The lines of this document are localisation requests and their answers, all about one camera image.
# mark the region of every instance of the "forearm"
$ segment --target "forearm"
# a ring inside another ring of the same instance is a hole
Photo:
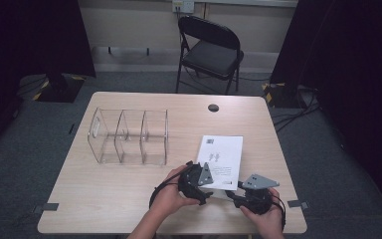
[[[148,210],[128,239],[151,239],[165,218],[164,215]]]

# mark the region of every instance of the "person's right hand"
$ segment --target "person's right hand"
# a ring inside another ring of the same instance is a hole
[[[269,192],[273,195],[273,202],[279,203],[279,193],[269,188]],[[264,239],[280,239],[285,238],[282,232],[282,211],[275,205],[263,215],[255,214],[245,206],[240,207],[241,211],[257,226],[260,235]]]

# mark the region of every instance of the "white paper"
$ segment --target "white paper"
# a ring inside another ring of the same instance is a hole
[[[214,182],[202,187],[237,190],[242,149],[242,136],[204,135],[197,161],[209,164]]]

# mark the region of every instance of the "chair seat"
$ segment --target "chair seat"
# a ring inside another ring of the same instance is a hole
[[[240,51],[240,62],[244,58]],[[213,45],[208,42],[199,41],[190,52],[188,52],[182,64],[185,67],[199,69],[206,74],[214,74],[227,80],[234,74],[236,68],[237,51]]]

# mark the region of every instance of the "black mechanical part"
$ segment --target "black mechanical part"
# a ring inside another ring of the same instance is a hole
[[[201,167],[200,163],[192,164],[190,170],[181,173],[178,181],[178,190],[188,198],[199,200],[200,206],[206,204],[206,198],[209,198],[213,194],[213,192],[205,193],[198,188],[202,171],[203,167]]]
[[[209,198],[213,194],[213,192],[204,193],[198,188],[198,181],[203,167],[200,166],[200,163],[193,164],[192,161],[187,162],[186,165],[187,167],[184,168],[182,171],[164,180],[162,183],[160,183],[159,186],[154,188],[154,191],[150,197],[149,207],[151,207],[151,204],[153,204],[157,193],[159,193],[159,191],[165,186],[170,184],[170,181],[178,175],[178,191],[181,191],[184,194],[184,196],[188,198],[194,198],[199,200],[200,205],[206,204],[206,198]]]
[[[267,188],[245,188],[243,187],[242,181],[238,182],[238,187],[245,190],[244,196],[238,196],[235,195],[233,191],[225,190],[226,195],[234,200],[236,208],[245,206],[248,209],[250,209],[253,213],[262,215],[268,212],[271,209],[272,205],[275,205],[282,212],[282,230],[284,230],[287,217],[285,206],[281,206],[280,204],[273,202],[273,196]]]

